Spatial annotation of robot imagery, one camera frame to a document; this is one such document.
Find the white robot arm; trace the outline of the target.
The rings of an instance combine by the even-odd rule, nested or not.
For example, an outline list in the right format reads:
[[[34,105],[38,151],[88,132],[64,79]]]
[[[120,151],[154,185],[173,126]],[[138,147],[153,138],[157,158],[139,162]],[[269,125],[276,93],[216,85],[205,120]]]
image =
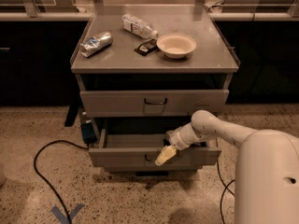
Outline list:
[[[190,145],[220,137],[238,149],[235,224],[299,224],[299,138],[218,119],[205,110],[166,133],[155,164],[163,165]]]

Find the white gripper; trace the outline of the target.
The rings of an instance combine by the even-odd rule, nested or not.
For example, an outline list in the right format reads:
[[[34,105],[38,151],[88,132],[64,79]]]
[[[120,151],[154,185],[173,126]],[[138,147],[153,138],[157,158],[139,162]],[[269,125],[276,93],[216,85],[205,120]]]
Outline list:
[[[193,126],[187,124],[167,132],[165,139],[169,141],[171,146],[166,146],[162,149],[155,161],[157,166],[161,166],[172,159],[177,154],[177,150],[188,148],[196,141],[196,135]]]

